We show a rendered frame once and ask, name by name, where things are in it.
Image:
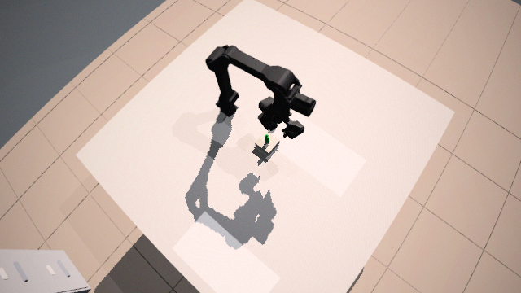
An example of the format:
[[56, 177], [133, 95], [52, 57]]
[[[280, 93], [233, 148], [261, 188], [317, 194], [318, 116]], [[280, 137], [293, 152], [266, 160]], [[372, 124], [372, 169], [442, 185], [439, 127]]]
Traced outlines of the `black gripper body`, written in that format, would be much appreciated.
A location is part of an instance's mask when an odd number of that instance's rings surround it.
[[284, 132], [290, 139], [294, 139], [304, 132], [305, 127], [298, 120], [294, 121], [289, 118], [289, 116], [292, 115], [292, 112], [290, 111], [291, 105], [289, 107], [284, 108], [277, 107], [274, 104], [274, 98], [269, 96], [261, 100], [258, 104], [258, 107], [264, 112], [265, 110], [270, 108], [270, 104], [274, 106], [275, 111], [280, 113], [282, 121], [287, 125], [284, 129]]

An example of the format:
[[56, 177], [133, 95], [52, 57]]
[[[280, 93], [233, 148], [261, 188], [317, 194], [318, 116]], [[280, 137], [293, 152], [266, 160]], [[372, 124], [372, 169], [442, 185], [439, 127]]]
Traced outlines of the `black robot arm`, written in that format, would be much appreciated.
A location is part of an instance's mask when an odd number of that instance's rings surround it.
[[[229, 117], [239, 108], [234, 104], [239, 93], [231, 88], [228, 71], [230, 64], [263, 81], [266, 88], [274, 93], [274, 104], [277, 107], [284, 108], [291, 105], [292, 110], [307, 117], [315, 108], [316, 100], [300, 94], [302, 85], [291, 70], [281, 66], [269, 66], [243, 53], [237, 46], [227, 44], [218, 46], [205, 61], [208, 69], [215, 73], [221, 91], [216, 106]], [[293, 84], [295, 85], [291, 88]], [[282, 123], [280, 113], [274, 110], [272, 104], [257, 118], [265, 129], [270, 131], [278, 127], [277, 123]]]

